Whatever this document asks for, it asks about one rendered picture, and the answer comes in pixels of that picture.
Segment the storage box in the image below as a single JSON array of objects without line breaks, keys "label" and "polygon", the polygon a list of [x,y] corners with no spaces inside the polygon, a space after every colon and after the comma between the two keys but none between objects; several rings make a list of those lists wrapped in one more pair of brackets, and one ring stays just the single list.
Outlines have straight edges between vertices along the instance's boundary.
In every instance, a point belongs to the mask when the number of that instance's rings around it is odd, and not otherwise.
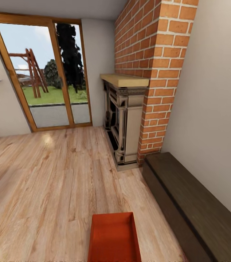
[{"label": "storage box", "polygon": [[92,215],[87,262],[141,262],[133,212]]}]

